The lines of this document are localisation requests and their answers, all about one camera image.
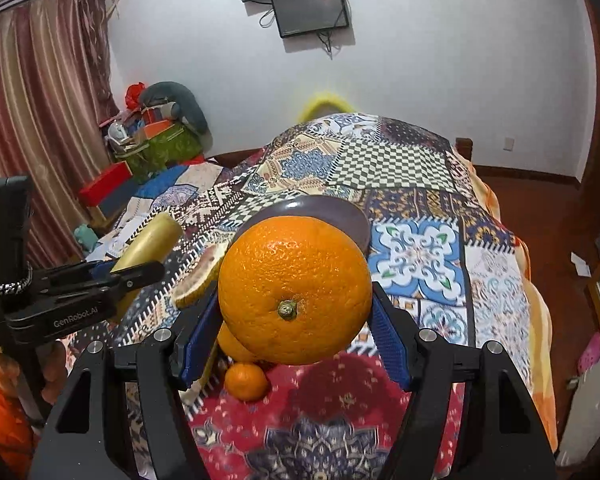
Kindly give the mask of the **yellow-green pomelo piece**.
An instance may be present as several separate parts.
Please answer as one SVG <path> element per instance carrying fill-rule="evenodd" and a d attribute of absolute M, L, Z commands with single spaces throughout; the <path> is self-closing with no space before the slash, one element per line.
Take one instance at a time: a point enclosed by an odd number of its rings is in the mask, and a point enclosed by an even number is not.
<path fill-rule="evenodd" d="M 125 249 L 122 257 L 114 265 L 114 270 L 149 261 L 159 261 L 163 264 L 181 235 L 182 228 L 178 222 L 168 212 L 160 212 L 134 237 L 131 245 Z M 130 292 L 118 304 L 114 304 L 114 310 L 108 321 L 118 324 L 139 292 L 140 290 Z"/>

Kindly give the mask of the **peeled pomelo wedge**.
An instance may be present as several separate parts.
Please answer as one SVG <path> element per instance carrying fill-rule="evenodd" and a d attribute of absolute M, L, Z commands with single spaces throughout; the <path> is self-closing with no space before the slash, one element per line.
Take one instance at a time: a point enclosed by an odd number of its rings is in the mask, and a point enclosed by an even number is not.
<path fill-rule="evenodd" d="M 209 245 L 196 262 L 176 281 L 171 299 L 178 310 L 184 310 L 200 299 L 218 277 L 227 248 L 227 242 Z"/>

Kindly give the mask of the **small mandarin orange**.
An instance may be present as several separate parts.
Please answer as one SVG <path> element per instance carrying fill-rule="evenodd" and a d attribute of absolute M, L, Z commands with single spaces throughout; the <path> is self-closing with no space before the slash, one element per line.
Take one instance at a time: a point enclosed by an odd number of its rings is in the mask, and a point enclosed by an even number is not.
<path fill-rule="evenodd" d="M 235 363 L 224 377 L 227 393 L 242 402 L 259 401 L 266 395 L 269 386 L 265 372 L 254 363 Z"/>

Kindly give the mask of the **large orange with sticker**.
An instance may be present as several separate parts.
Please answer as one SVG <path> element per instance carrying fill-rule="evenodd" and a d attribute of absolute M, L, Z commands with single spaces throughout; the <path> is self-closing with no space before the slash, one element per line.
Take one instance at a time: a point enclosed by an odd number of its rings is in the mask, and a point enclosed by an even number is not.
<path fill-rule="evenodd" d="M 220 267 L 224 322 L 257 358 L 303 365 L 347 349 L 372 306 L 363 253 L 347 234 L 311 217 L 250 228 Z"/>

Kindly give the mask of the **red rectangular box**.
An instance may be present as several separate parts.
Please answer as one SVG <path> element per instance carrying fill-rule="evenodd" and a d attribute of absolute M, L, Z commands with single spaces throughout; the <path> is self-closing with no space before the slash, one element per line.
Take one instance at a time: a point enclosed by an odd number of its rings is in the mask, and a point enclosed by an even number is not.
<path fill-rule="evenodd" d="M 116 162 L 80 189 L 79 202 L 84 207 L 96 207 L 131 178 L 132 172 L 128 164 L 126 162 Z"/>

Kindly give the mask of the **grey plush toy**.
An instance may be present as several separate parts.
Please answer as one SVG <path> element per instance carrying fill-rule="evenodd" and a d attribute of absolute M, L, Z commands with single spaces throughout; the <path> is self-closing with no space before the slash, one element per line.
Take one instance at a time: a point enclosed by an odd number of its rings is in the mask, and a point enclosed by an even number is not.
<path fill-rule="evenodd" d="M 175 81 L 160 81 L 140 92 L 140 106 L 149 108 L 170 105 L 169 117 L 186 125 L 194 133 L 208 132 L 208 122 L 193 92 Z"/>

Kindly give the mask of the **striped red curtain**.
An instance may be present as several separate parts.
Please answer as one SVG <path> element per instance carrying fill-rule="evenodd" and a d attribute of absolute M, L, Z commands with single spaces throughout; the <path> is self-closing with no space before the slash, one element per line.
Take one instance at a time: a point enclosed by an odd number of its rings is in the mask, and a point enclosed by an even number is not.
<path fill-rule="evenodd" d="M 33 180 L 34 266 L 81 255 L 78 194 L 110 164 L 99 125 L 117 112 L 107 0 L 29 0 L 0 13 L 0 178 Z"/>

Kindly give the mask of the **patchwork patterned bedspread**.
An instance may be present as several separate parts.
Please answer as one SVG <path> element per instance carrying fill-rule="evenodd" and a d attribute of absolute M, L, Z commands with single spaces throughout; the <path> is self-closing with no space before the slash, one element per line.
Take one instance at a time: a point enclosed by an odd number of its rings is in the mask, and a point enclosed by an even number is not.
<path fill-rule="evenodd" d="M 234 368 L 270 385 L 250 403 L 227 385 L 186 402 L 213 478 L 378 476 L 412 397 L 386 373 L 388 356 L 367 326 L 374 285 L 451 344 L 502 344 L 541 421 L 530 429 L 502 375 L 503 432 L 482 438 L 482 393 L 454 382 L 432 475 L 469 478 L 470 456 L 485 450 L 492 479 L 554 476 L 547 306 L 524 243 L 448 140 L 365 114 L 312 120 L 193 197 L 180 222 L 163 282 L 116 324 L 80 330 L 68 345 L 78 353 L 93 341 L 135 344 L 171 324 L 178 285 L 227 243 L 220 346 Z"/>

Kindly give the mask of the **dark purple plate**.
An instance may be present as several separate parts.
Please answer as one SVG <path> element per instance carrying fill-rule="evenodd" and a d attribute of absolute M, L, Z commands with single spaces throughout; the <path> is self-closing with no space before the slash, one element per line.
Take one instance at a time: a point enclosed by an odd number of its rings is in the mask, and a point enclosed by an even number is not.
<path fill-rule="evenodd" d="M 276 217 L 311 217 L 321 220 L 346 233 L 364 255 L 367 255 L 370 248 L 370 222 L 362 209 L 343 198 L 326 195 L 300 196 L 263 208 L 239 227 L 230 244 L 233 245 L 257 223 Z"/>

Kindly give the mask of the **small black wall monitor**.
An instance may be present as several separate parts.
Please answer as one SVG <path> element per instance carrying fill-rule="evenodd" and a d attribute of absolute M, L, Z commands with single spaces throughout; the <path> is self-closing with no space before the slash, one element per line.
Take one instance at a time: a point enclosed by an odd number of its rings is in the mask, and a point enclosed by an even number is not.
<path fill-rule="evenodd" d="M 349 26 L 346 0 L 272 0 L 272 7 L 283 39 Z"/>

